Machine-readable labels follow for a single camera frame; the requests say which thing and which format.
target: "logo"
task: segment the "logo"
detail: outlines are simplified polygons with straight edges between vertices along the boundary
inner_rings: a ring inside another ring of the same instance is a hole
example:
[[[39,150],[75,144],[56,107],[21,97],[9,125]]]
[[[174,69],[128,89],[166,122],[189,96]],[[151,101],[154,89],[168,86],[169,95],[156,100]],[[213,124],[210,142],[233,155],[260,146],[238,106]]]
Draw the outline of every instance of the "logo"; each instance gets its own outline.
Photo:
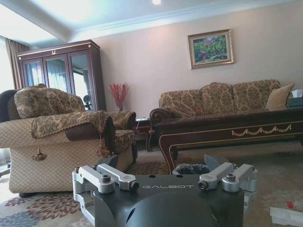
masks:
[[[193,188],[193,187],[194,187],[194,185],[168,185],[168,186],[145,185],[145,186],[142,186],[143,189],[154,189],[154,188],[158,188],[158,189],[177,189],[177,188]]]

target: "red object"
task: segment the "red object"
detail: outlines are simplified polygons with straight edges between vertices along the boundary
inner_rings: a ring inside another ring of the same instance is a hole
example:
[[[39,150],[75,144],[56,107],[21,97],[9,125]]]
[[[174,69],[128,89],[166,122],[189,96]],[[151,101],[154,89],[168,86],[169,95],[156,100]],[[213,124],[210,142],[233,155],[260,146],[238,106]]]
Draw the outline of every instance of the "red object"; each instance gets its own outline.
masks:
[[[123,102],[126,98],[127,92],[129,90],[129,85],[124,84],[111,84],[109,85],[110,93],[115,99],[115,103],[119,110],[123,110]]]
[[[288,206],[288,208],[290,208],[290,209],[294,208],[293,202],[290,202],[290,201],[287,201],[287,206]]]

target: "glass cabinet door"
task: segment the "glass cabinet door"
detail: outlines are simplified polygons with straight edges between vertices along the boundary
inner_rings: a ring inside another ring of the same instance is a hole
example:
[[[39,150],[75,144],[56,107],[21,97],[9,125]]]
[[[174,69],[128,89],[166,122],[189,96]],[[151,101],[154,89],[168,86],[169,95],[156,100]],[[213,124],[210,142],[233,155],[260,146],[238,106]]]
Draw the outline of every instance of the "glass cabinet door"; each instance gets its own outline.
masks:
[[[91,90],[91,72],[86,52],[71,53],[69,59],[71,83],[74,84],[73,93],[81,97],[86,110],[95,109],[93,91]]]
[[[48,78],[48,87],[70,93],[71,86],[67,73],[67,55],[60,54],[44,58],[44,64],[45,74]]]
[[[25,74],[24,81],[26,87],[45,84],[42,59],[23,61],[23,72]]]

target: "cabinet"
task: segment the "cabinet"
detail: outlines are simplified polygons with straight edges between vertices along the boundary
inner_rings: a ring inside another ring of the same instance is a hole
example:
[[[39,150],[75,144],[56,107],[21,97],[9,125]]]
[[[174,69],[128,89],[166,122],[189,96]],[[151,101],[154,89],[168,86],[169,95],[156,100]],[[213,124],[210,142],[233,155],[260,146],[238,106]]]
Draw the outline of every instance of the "cabinet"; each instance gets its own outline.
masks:
[[[46,84],[90,98],[86,109],[106,110],[100,47],[91,40],[18,54],[22,87]]]

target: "vase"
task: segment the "vase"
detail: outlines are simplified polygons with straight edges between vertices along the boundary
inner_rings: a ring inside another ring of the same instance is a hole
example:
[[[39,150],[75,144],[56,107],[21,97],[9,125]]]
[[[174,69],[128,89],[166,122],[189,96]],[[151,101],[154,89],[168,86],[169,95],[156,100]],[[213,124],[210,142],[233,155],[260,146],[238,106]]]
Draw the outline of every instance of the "vase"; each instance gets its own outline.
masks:
[[[117,105],[118,111],[123,111],[123,103]]]

